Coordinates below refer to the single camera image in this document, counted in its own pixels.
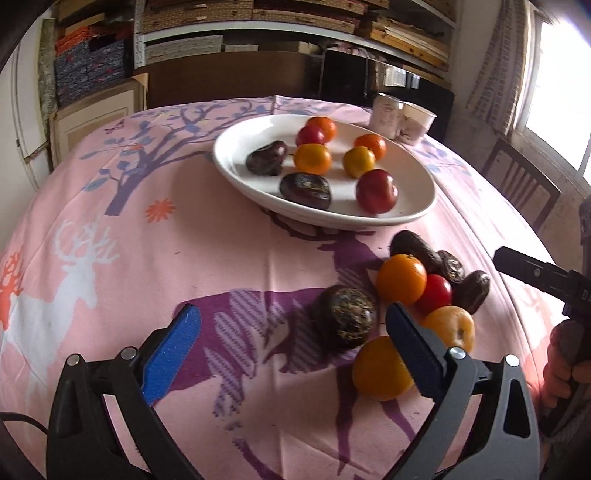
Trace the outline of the right hand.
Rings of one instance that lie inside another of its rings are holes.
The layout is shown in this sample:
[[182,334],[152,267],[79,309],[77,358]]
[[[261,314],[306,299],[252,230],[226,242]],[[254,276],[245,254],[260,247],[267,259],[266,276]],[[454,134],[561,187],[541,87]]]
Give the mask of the right hand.
[[547,363],[543,370],[544,385],[541,401],[545,408],[555,408],[559,399],[568,399],[571,395],[569,381],[589,383],[591,380],[590,361],[571,366],[560,350],[560,341],[567,327],[564,321],[553,328],[547,348]]

